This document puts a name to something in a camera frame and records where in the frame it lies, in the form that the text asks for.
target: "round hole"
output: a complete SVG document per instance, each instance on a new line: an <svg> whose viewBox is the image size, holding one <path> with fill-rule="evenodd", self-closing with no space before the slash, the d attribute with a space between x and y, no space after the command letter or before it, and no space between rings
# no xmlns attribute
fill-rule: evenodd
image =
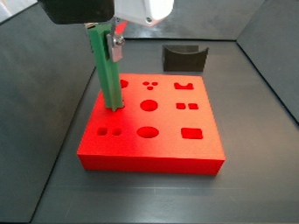
<svg viewBox="0 0 299 224"><path fill-rule="evenodd" d="M127 88L129 81L127 80L121 80L121 86L122 88Z"/></svg>
<svg viewBox="0 0 299 224"><path fill-rule="evenodd" d="M158 102L154 100L146 100L141 103L141 108L145 111L155 111L158 109Z"/></svg>
<svg viewBox="0 0 299 224"><path fill-rule="evenodd" d="M107 129L107 128L99 128L99 129L98 129L98 134L99 134L101 136L105 136L107 133L109 133L109 129Z"/></svg>
<svg viewBox="0 0 299 224"><path fill-rule="evenodd" d="M154 138L159 135L159 130L154 127L143 127L137 131L137 134L143 138Z"/></svg>
<svg viewBox="0 0 299 224"><path fill-rule="evenodd" d="M121 136L121 134L122 134L122 129L114 129L113 135L118 137Z"/></svg>

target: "black object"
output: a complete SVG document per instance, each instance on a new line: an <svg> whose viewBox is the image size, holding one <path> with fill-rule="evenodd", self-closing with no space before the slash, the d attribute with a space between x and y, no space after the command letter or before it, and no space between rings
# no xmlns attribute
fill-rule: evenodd
<svg viewBox="0 0 299 224"><path fill-rule="evenodd" d="M95 68L82 24L35 5L0 25L0 223L27 223Z"/></svg>
<svg viewBox="0 0 299 224"><path fill-rule="evenodd" d="M163 70L166 72L203 72L210 48L198 45L165 45Z"/></svg>
<svg viewBox="0 0 299 224"><path fill-rule="evenodd" d="M59 25L107 22L115 15L114 0L38 0Z"/></svg>

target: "red block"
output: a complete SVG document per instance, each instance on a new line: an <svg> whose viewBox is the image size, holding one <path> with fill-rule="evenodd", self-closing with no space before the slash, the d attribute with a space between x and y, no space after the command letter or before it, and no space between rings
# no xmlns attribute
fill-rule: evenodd
<svg viewBox="0 0 299 224"><path fill-rule="evenodd" d="M199 76L122 74L126 107L101 94L79 146L87 170L217 175L226 160Z"/></svg>

